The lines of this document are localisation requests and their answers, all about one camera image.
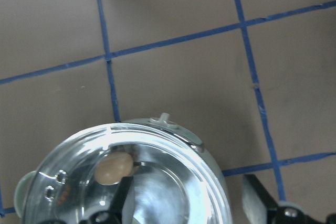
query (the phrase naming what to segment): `silver container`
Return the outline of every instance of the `silver container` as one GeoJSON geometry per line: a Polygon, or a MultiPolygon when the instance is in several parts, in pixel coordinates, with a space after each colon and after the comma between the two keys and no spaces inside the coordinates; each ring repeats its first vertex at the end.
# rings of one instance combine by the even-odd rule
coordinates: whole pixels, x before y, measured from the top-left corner
{"type": "Polygon", "coordinates": [[[134,208],[123,223],[232,224],[221,170],[202,141],[168,116],[99,125],[66,139],[19,182],[14,202],[22,223],[75,224],[107,211],[118,182],[98,183],[95,171],[107,156],[126,153],[134,208]]]}

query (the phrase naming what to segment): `pot handle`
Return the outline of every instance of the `pot handle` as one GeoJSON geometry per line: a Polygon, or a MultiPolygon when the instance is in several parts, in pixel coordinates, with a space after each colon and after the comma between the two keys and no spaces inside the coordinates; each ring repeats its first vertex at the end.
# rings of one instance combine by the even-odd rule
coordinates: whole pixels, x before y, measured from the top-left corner
{"type": "Polygon", "coordinates": [[[27,185],[36,174],[36,171],[32,171],[27,173],[25,176],[20,179],[19,183],[17,184],[14,192],[14,208],[17,215],[21,218],[23,213],[23,203],[25,199],[25,194],[27,190],[27,185]]]}

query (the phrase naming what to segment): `bolt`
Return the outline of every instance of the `bolt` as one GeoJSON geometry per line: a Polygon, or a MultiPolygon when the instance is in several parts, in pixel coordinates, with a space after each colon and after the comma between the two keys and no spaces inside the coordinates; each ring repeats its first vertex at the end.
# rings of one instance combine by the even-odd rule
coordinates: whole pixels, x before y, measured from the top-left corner
{"type": "Polygon", "coordinates": [[[290,207],[286,208],[284,213],[287,217],[291,217],[291,218],[295,218],[295,217],[298,216],[298,211],[296,209],[290,208],[290,207]]]}

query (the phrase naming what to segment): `metal pot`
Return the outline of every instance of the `metal pot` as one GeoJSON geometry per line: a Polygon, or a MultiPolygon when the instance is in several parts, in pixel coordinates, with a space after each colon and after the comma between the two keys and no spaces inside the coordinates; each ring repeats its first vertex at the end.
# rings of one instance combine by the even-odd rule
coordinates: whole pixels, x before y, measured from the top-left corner
{"type": "Polygon", "coordinates": [[[232,224],[221,170],[202,141],[168,117],[66,139],[19,182],[22,223],[232,224]]]}

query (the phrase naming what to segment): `pot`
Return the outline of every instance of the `pot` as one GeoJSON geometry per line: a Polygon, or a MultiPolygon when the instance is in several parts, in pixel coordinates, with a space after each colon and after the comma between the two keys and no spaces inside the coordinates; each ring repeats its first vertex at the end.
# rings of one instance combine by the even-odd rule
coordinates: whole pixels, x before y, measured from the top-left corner
{"type": "Polygon", "coordinates": [[[18,183],[22,223],[232,224],[217,163],[168,117],[99,125],[66,139],[18,183]]]}

